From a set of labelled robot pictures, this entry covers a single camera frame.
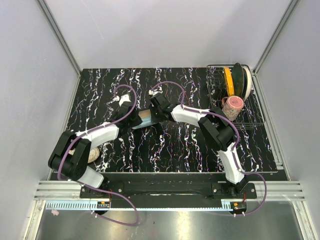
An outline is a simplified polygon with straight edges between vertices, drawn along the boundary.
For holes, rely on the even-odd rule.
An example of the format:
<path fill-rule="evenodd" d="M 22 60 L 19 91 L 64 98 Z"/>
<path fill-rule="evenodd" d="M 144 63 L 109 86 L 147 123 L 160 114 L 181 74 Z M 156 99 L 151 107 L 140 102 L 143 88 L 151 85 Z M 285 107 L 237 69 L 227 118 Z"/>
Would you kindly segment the black glasses case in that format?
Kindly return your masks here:
<path fill-rule="evenodd" d="M 141 110 L 139 111 L 138 115 L 141 118 L 142 123 L 132 127 L 133 130 L 146 128 L 156 124 L 156 122 L 152 120 L 152 114 L 150 109 Z"/>

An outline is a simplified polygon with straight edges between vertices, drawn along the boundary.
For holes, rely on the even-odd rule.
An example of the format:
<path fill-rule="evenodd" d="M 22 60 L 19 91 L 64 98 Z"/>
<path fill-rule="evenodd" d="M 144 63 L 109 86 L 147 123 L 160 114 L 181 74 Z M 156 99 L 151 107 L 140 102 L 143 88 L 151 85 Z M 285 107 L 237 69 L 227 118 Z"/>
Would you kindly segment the light blue cleaning cloth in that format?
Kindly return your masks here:
<path fill-rule="evenodd" d="M 142 118 L 141 120 L 142 120 L 142 123 L 137 126 L 133 126 L 132 127 L 133 130 L 146 128 L 154 124 L 151 117 L 145 117 L 145 118 Z"/>

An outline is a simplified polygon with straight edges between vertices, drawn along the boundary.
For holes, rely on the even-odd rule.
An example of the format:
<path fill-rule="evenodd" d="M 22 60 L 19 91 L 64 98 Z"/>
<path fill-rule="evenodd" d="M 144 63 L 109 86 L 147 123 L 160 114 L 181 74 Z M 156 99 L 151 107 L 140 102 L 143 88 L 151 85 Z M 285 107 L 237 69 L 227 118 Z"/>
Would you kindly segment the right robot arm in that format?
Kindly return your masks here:
<path fill-rule="evenodd" d="M 154 122 L 171 121 L 196 126 L 204 140 L 218 153 L 225 170 L 226 184 L 222 191 L 232 198 L 239 198 L 245 192 L 248 181 L 240 166 L 236 145 L 239 132 L 219 107 L 198 109 L 183 104 L 170 103 L 158 91 L 149 91 L 151 119 Z"/>

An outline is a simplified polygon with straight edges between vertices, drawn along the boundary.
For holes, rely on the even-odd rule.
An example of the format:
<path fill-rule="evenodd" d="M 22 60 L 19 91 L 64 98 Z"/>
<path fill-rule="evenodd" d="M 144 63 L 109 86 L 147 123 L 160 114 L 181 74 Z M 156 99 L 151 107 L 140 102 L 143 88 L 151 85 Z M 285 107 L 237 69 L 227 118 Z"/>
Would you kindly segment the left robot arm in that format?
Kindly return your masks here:
<path fill-rule="evenodd" d="M 133 102 L 124 101 L 110 122 L 83 132 L 64 131 L 48 160 L 48 166 L 73 181 L 90 186 L 97 198 L 108 193 L 104 176 L 88 166 L 90 151 L 125 135 L 129 129 L 142 123 L 139 110 Z"/>

